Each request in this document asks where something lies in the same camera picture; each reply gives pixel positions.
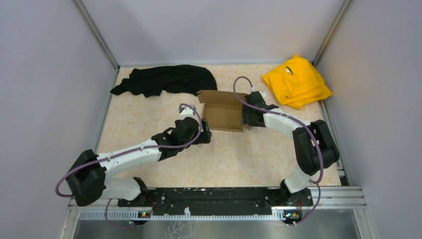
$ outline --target folded yellow shirt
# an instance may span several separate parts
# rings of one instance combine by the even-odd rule
[[[298,110],[332,95],[319,72],[299,55],[263,75],[262,79],[280,104]]]

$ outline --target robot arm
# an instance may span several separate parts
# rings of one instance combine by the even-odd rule
[[[278,106],[266,105],[264,99],[259,92],[252,92],[245,97],[246,101],[254,106],[271,110],[272,112],[283,112]],[[328,168],[339,159],[339,152],[335,146],[334,140],[328,129],[327,124],[322,120],[310,122],[308,120],[299,119],[314,134],[317,143],[321,149],[323,158],[323,167]],[[298,165],[293,172],[281,182],[282,194],[286,201],[291,201],[292,196],[304,190],[311,177],[319,172],[320,165],[314,143],[307,131],[294,120],[276,115],[273,113],[263,113],[243,106],[242,123],[250,126],[260,126],[273,128],[284,135],[293,139],[296,151],[296,161]]]
[[[91,149],[84,151],[70,170],[91,161],[97,160],[98,163],[83,168],[66,179],[77,205],[86,206],[98,199],[117,198],[140,203],[145,201],[148,188],[140,178],[118,179],[113,176],[134,166],[158,162],[183,151],[184,148],[177,146],[193,140],[200,125],[190,108],[180,109],[180,116],[181,119],[175,121],[175,127],[168,128],[141,144],[109,153],[94,154]],[[192,144],[211,141],[207,120],[202,119],[201,123],[203,131]]]

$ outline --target open cardboard box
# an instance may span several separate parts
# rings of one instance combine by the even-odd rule
[[[243,100],[247,95],[237,94]],[[242,132],[243,128],[250,129],[250,126],[242,125],[242,102],[233,92],[201,90],[198,91],[198,99],[204,104],[202,117],[207,119],[210,130]]]

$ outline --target black mounting plate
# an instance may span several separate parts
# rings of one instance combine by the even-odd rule
[[[154,215],[184,215],[189,207],[192,216],[271,215],[273,206],[284,203],[280,189],[267,187],[233,188],[155,188],[150,189]],[[302,206],[314,203],[309,189],[300,195]]]

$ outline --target white wall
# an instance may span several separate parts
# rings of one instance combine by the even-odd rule
[[[56,238],[55,183],[94,147],[114,69],[70,0],[1,1],[0,55],[0,238]]]
[[[313,60],[343,0],[83,0],[118,63]]]
[[[422,233],[422,1],[355,1],[318,65],[380,238]]]

